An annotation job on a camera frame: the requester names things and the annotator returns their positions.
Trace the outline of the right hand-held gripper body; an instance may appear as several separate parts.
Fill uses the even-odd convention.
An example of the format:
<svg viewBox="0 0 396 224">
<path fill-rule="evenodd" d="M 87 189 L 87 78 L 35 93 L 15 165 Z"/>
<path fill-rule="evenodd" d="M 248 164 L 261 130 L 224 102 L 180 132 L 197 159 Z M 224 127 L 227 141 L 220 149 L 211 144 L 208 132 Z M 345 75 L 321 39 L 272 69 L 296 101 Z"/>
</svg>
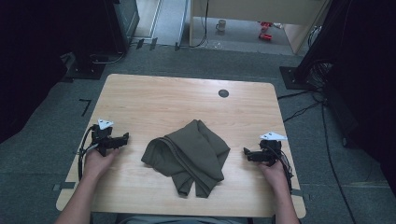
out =
<svg viewBox="0 0 396 224">
<path fill-rule="evenodd" d="M 282 144 L 283 140 L 287 140 L 287 137 L 279 133 L 269 132 L 260 136 L 259 146 L 261 148 L 260 153 L 256 155 L 262 155 L 262 161 L 269 162 L 273 165 L 282 156 Z"/>
</svg>

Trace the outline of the black cabinet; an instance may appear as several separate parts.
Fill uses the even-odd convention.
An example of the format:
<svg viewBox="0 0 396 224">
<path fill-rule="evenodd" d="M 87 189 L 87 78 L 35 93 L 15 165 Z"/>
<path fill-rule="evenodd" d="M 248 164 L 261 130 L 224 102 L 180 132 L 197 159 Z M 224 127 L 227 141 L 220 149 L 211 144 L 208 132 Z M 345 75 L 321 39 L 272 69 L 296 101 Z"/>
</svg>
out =
<svg viewBox="0 0 396 224">
<path fill-rule="evenodd" d="M 105 3 L 116 52 L 126 53 L 140 20 L 136 0 L 105 0 Z"/>
</svg>

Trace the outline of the olive green shorts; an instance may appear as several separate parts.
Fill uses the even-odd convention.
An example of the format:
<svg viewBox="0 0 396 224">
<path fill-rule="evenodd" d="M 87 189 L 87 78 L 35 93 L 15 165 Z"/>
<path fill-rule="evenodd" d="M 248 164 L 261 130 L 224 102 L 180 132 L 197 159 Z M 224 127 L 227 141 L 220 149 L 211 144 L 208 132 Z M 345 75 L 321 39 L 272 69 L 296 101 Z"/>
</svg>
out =
<svg viewBox="0 0 396 224">
<path fill-rule="evenodd" d="M 171 176 L 180 196 L 188 196 L 195 184 L 196 196 L 208 198 L 224 179 L 222 167 L 230 150 L 222 138 L 194 119 L 173 133 L 151 140 L 141 161 Z"/>
</svg>

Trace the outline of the person's left hand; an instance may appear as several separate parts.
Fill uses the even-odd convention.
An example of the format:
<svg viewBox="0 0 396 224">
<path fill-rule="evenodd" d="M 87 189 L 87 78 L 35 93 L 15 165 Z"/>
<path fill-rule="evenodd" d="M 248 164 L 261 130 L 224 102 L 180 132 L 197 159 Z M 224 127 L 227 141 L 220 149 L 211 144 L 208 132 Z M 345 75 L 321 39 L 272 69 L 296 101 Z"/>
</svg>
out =
<svg viewBox="0 0 396 224">
<path fill-rule="evenodd" d="M 108 170 L 114 159 L 119 155 L 120 151 L 111 149 L 104 157 L 96 149 L 90 150 L 85 158 L 83 170 L 83 179 L 99 180 Z"/>
</svg>

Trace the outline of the person's right hand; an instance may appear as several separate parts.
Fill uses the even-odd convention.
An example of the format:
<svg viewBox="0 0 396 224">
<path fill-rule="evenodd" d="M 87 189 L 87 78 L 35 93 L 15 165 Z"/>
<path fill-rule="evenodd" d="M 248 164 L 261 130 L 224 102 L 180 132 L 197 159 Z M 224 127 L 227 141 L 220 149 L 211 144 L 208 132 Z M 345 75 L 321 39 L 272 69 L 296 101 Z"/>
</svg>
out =
<svg viewBox="0 0 396 224">
<path fill-rule="evenodd" d="M 271 166 L 262 162 L 258 164 L 258 167 L 275 194 L 288 194 L 290 192 L 283 164 L 280 161 L 276 161 Z"/>
</svg>

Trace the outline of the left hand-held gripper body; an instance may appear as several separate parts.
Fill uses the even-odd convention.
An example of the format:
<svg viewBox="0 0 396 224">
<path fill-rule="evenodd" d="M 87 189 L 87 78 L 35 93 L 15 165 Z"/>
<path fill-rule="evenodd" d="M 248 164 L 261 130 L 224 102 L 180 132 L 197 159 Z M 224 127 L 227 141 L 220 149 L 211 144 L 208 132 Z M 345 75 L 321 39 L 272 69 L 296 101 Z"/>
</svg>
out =
<svg viewBox="0 0 396 224">
<path fill-rule="evenodd" d="M 108 149 L 114 149 L 116 142 L 120 141 L 118 137 L 112 137 L 112 121 L 99 119 L 97 124 L 92 125 L 92 144 L 102 156 L 106 155 Z"/>
</svg>

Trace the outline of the grey floor tape strip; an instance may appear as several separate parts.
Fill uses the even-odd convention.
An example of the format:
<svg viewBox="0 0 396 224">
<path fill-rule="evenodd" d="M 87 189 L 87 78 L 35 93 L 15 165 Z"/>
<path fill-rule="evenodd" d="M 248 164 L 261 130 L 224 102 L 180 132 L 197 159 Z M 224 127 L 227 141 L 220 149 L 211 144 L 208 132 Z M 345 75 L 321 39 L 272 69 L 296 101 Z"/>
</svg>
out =
<svg viewBox="0 0 396 224">
<path fill-rule="evenodd" d="M 54 184 L 52 190 L 59 191 L 62 189 L 73 189 L 75 185 L 76 185 L 75 182 L 62 182 L 62 183 Z"/>
</svg>

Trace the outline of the beige wooden desk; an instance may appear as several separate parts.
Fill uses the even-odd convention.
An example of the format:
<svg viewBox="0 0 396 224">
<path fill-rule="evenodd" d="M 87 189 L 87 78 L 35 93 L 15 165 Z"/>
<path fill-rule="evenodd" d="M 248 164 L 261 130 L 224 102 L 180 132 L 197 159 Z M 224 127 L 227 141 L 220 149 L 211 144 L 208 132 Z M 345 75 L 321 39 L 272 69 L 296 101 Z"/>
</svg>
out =
<svg viewBox="0 0 396 224">
<path fill-rule="evenodd" d="M 291 50 L 297 54 L 311 29 L 323 19 L 332 0 L 190 0 L 190 44 L 193 18 L 268 21 L 284 25 Z"/>
</svg>

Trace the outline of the black stand base plate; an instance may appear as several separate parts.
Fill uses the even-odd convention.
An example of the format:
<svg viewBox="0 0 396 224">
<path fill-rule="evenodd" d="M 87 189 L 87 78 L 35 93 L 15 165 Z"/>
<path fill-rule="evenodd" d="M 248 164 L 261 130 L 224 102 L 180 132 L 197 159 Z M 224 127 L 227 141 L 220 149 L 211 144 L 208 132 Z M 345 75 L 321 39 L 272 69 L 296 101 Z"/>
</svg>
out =
<svg viewBox="0 0 396 224">
<path fill-rule="evenodd" d="M 308 82 L 308 74 L 299 67 L 280 66 L 280 74 L 288 90 L 313 90 Z"/>
<path fill-rule="evenodd" d="M 100 79 L 105 65 L 90 58 L 89 54 L 75 54 L 65 77 L 72 79 Z"/>
</svg>

